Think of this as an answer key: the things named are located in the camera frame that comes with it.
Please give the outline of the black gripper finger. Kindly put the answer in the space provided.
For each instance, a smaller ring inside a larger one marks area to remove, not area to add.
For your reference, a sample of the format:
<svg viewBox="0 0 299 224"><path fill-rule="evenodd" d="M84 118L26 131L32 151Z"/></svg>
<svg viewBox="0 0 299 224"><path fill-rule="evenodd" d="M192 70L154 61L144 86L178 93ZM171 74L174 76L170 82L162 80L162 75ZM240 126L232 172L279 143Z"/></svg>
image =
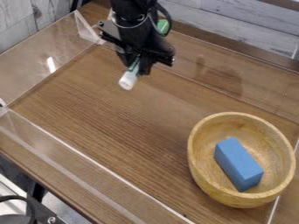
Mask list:
<svg viewBox="0 0 299 224"><path fill-rule="evenodd" d="M135 62L136 57L139 56L139 52L131 46L127 46L126 48L119 47L116 49L116 55L120 58L124 66L130 67L131 64Z"/></svg>
<svg viewBox="0 0 299 224"><path fill-rule="evenodd" d="M148 75L151 73L152 66L156 62L155 57L143 55L139 63L139 74Z"/></svg>

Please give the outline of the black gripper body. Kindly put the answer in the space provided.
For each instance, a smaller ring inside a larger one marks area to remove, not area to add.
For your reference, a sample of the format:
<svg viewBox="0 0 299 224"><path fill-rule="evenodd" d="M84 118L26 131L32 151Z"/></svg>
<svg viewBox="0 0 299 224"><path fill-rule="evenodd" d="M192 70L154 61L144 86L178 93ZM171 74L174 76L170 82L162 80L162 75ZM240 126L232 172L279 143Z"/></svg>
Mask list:
<svg viewBox="0 0 299 224"><path fill-rule="evenodd" d="M167 66L174 64L175 50L166 41L168 35L158 31L158 16L148 14L143 21L134 26L120 25L115 19L104 20L98 23L102 30L102 38L116 47L134 47L139 52L139 58L143 55L155 57L156 62Z"/></svg>

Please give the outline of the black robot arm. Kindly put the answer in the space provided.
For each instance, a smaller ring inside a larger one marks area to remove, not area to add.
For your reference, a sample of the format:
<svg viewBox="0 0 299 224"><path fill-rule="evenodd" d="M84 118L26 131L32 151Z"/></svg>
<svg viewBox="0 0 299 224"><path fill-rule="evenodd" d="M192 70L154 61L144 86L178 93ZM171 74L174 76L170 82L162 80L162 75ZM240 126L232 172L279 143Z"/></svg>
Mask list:
<svg viewBox="0 0 299 224"><path fill-rule="evenodd" d="M172 17L158 0L110 0L112 18L98 22L100 37L116 46L130 67L139 59L139 75L148 75L156 62L174 64L175 49L166 37Z"/></svg>

